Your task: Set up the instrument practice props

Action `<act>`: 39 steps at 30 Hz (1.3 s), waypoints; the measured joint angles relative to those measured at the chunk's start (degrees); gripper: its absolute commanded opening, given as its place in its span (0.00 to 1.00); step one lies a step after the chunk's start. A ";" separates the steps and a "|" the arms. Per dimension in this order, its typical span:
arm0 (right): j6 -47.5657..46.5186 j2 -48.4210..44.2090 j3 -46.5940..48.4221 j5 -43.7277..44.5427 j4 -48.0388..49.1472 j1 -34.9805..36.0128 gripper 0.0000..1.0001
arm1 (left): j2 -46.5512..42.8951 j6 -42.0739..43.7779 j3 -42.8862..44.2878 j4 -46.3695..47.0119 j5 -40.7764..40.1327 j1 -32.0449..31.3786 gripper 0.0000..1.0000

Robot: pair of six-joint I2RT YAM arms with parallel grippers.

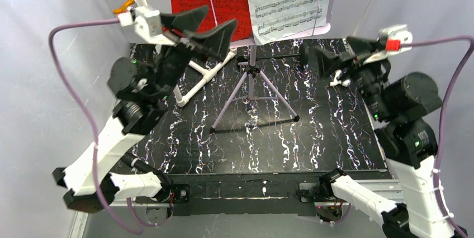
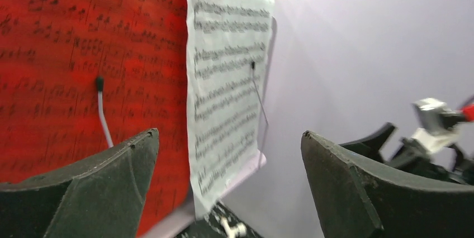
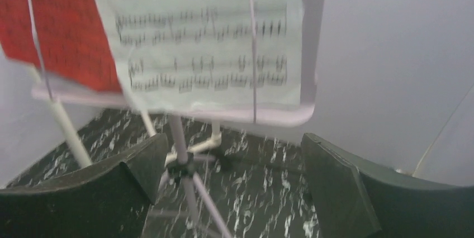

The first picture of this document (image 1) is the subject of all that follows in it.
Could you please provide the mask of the white sheet music page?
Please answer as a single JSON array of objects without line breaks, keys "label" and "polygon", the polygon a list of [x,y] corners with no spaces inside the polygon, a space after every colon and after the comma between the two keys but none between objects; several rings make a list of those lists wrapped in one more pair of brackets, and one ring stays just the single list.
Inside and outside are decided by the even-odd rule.
[{"label": "white sheet music page", "polygon": [[264,45],[298,34],[319,34],[330,0],[248,0],[253,39]]}]

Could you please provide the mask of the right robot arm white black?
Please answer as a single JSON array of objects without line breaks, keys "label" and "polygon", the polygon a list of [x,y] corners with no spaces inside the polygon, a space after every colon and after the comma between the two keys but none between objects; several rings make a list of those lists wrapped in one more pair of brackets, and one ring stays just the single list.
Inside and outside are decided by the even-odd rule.
[{"label": "right robot arm white black", "polygon": [[381,226],[386,237],[466,237],[446,208],[440,183],[442,133],[435,133],[424,116],[440,110],[445,118],[451,94],[440,98],[436,82],[427,74],[412,72],[388,82],[390,56],[415,47],[410,37],[376,40],[350,36],[354,53],[331,53],[316,48],[320,74],[341,71],[342,79],[355,82],[372,117],[383,123],[375,129],[389,170],[399,181],[403,202],[387,199],[335,169],[319,179],[325,197],[348,202]]}]

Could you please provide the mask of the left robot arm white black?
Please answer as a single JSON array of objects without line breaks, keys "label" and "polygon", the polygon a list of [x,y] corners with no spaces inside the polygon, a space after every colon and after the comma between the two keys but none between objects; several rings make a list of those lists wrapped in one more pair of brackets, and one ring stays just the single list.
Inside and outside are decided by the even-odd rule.
[{"label": "left robot arm white black", "polygon": [[206,32],[198,32],[207,13],[206,5],[175,14],[162,14],[152,7],[140,6],[116,18],[71,24],[71,28],[132,26],[144,41],[161,46],[158,58],[149,63],[127,57],[114,62],[107,85],[118,104],[102,130],[59,64],[53,39],[67,25],[49,33],[49,49],[58,74],[93,131],[93,141],[85,152],[69,166],[53,171],[56,184],[66,189],[63,200],[70,210],[96,213],[116,199],[150,197],[165,201],[171,194],[174,185],[167,175],[137,160],[129,150],[165,115],[164,100],[173,93],[192,59],[227,58],[238,21],[228,20]]}]

